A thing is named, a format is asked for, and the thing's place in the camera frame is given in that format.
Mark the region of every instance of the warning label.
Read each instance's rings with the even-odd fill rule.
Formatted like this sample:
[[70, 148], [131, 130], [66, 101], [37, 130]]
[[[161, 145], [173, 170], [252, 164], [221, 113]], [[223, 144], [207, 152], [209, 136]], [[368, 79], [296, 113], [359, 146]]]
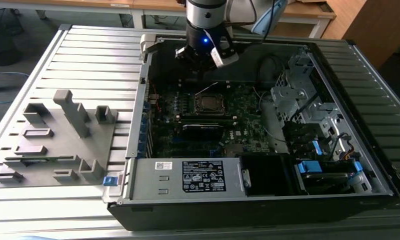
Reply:
[[224, 192], [223, 161], [183, 161], [181, 181], [185, 193]]

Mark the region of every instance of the gray slot holder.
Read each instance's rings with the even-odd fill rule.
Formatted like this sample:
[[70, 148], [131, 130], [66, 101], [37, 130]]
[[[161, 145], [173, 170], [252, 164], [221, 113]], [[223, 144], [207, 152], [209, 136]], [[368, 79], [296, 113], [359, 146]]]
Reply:
[[0, 172], [0, 183], [2, 184], [14, 184], [20, 183], [24, 179], [24, 176], [17, 171]]
[[96, 181], [103, 178], [104, 169], [96, 159], [93, 160], [92, 167], [88, 165], [86, 161], [81, 159], [78, 173], [82, 175], [86, 181]]
[[96, 107], [95, 117], [99, 124], [113, 124], [116, 122], [116, 117], [108, 106]]
[[42, 116], [49, 113], [42, 103], [29, 103], [24, 109], [24, 117], [32, 125], [44, 124]]
[[74, 128], [80, 138], [85, 138], [89, 135], [89, 129], [85, 125], [86, 110], [81, 103], [73, 103], [73, 93], [68, 89], [56, 90], [53, 96], [53, 102], [60, 105], [65, 117]]
[[36, 129], [26, 129], [22, 132], [22, 136], [25, 138], [50, 138], [53, 137], [53, 131], [50, 128], [36, 128]]
[[46, 154], [48, 149], [45, 146], [17, 146], [14, 149], [14, 154], [16, 155], [44, 155]]
[[52, 177], [58, 182], [74, 182], [78, 178], [76, 172], [72, 169], [54, 169]]

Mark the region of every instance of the aluminum extrusion table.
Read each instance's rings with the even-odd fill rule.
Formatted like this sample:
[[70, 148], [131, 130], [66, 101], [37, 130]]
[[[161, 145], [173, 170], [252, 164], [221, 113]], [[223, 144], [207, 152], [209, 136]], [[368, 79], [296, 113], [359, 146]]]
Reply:
[[[28, 103], [57, 108], [56, 89], [70, 89], [86, 109], [107, 105], [119, 111], [107, 171], [124, 169], [125, 149], [140, 80], [140, 39], [145, 33], [183, 36], [183, 31], [62, 25], [0, 123], [0, 149], [16, 141], [21, 111]], [[296, 38], [275, 37], [281, 41]], [[400, 171], [400, 100], [377, 75], [357, 47], [341, 40], [315, 42], [340, 79], [388, 158]], [[340, 222], [280, 225], [268, 228], [216, 228], [196, 231], [127, 231], [101, 201], [103, 186], [53, 186], [0, 189], [0, 238], [41, 236], [54, 239], [217, 238], [303, 234], [343, 239], [353, 231], [368, 237], [400, 234], [400, 205], [361, 213]]]

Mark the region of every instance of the blue tab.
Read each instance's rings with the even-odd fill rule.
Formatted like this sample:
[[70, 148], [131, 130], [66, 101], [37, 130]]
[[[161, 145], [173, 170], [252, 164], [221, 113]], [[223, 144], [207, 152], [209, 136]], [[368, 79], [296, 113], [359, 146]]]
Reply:
[[105, 187], [115, 187], [119, 185], [119, 177], [117, 176], [107, 176], [104, 177], [104, 182], [101, 183]]
[[297, 168], [301, 174], [323, 172], [319, 161], [303, 161], [297, 164]]
[[300, 172], [301, 174], [307, 172], [303, 163], [299, 163], [299, 164], [297, 164], [297, 168], [299, 168], [299, 172]]
[[353, 162], [353, 166], [355, 166], [355, 170], [356, 170], [357, 172], [363, 171], [363, 166], [361, 166], [361, 164], [360, 164], [359, 161], [355, 161], [355, 162]]
[[323, 151], [320, 149], [319, 142], [316, 140], [312, 141], [312, 145], [315, 147], [315, 151], [316, 151], [317, 155], [323, 155]]

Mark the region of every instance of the white cable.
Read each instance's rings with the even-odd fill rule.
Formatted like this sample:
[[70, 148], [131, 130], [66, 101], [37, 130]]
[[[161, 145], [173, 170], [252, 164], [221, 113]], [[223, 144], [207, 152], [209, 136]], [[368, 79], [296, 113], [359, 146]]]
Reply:
[[212, 87], [215, 84], [217, 84], [219, 82], [215, 82], [215, 83], [212, 83], [205, 89], [203, 89], [200, 92], [197, 92], [196, 94], [195, 94], [195, 96], [197, 95], [197, 94], [200, 94], [200, 93], [203, 93], [205, 90], [208, 90], [208, 88], [209, 87]]
[[273, 139], [276, 139], [277, 141], [284, 142], [284, 143], [287, 142], [287, 141], [284, 141], [284, 140], [276, 138], [276, 137], [269, 133], [269, 131], [267, 130], [265, 127], [264, 127], [264, 130], [265, 130], [265, 132], [268, 133], [268, 135], [269, 135]]

